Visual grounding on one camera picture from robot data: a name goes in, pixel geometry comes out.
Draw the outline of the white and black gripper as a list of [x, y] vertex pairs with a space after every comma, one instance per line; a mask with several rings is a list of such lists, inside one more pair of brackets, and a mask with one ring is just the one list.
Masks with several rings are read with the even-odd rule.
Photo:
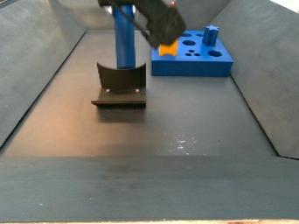
[[[110, 6], [134, 25], [144, 35], [152, 48], [169, 46], [185, 31], [182, 17], [173, 6], [166, 6], [161, 0], [97, 0], [100, 7]], [[145, 33], [138, 23], [120, 9], [121, 5], [133, 5], [146, 19]]]

